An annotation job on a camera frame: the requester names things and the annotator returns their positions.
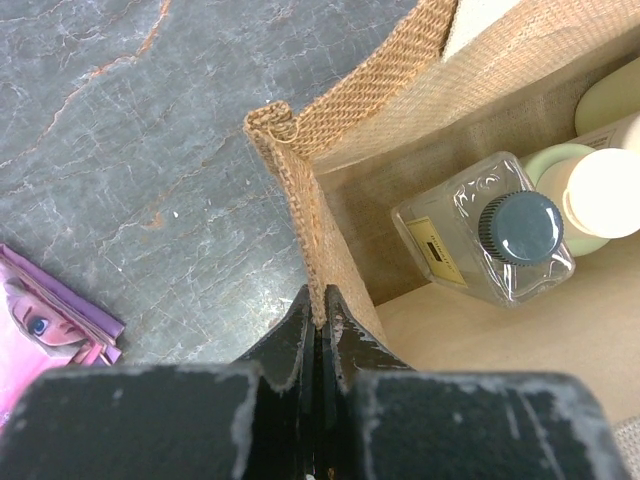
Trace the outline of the cream bottle white cap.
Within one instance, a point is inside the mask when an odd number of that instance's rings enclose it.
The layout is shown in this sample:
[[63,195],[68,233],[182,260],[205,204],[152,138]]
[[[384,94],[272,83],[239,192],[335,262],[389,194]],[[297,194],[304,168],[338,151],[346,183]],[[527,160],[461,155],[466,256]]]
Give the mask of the cream bottle white cap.
[[585,145],[595,150],[617,148],[639,153],[639,114],[629,115],[614,123],[581,135],[571,143]]

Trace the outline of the yellow-green bottle white cap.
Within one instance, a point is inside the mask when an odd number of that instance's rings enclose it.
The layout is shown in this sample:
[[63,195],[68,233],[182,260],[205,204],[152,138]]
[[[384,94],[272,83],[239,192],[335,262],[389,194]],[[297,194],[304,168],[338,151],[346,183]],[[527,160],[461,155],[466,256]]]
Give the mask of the yellow-green bottle white cap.
[[639,230],[639,154],[564,143],[520,159],[535,189],[562,214],[574,257]]

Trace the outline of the tall clear glass bottle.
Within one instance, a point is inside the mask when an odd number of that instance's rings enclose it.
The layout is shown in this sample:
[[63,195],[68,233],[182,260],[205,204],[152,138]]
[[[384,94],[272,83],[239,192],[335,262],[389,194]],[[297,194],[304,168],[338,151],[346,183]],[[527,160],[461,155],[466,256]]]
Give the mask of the tall clear glass bottle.
[[391,216],[429,281],[501,307],[516,307],[575,270],[559,208],[509,152],[403,201]]

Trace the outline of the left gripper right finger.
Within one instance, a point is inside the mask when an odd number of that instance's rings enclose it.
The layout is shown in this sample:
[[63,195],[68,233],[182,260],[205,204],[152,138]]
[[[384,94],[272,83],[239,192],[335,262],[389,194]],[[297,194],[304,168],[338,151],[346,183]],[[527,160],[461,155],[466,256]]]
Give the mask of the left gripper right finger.
[[333,479],[625,479],[592,393],[550,372],[425,372],[325,290]]

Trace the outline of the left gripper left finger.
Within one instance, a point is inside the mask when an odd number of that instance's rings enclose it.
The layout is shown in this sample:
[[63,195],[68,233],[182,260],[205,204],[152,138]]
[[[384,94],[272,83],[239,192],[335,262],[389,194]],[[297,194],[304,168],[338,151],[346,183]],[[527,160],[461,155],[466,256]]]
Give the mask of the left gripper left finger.
[[1,436],[5,479],[310,479],[309,293],[228,364],[51,370]]

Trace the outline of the brown canvas tote bag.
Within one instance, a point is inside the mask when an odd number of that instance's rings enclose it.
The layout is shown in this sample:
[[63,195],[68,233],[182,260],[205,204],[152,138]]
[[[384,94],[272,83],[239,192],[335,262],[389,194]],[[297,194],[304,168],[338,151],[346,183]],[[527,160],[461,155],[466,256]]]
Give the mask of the brown canvas tote bag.
[[421,1],[302,111],[274,102],[250,112],[246,133],[288,198],[314,323],[326,323],[335,285],[415,366],[570,373],[619,439],[637,442],[637,237],[505,311],[428,284],[390,212],[496,151],[569,139],[580,95],[638,48],[635,1],[518,1],[503,13],[491,1]]

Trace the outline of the yellow-green pump lotion bottle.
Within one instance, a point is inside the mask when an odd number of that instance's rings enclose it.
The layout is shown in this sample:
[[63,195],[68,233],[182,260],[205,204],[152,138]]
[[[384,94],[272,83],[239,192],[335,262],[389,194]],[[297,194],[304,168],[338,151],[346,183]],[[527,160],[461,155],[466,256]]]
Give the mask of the yellow-green pump lotion bottle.
[[618,68],[590,87],[574,116],[578,135],[597,130],[639,111],[639,59]]

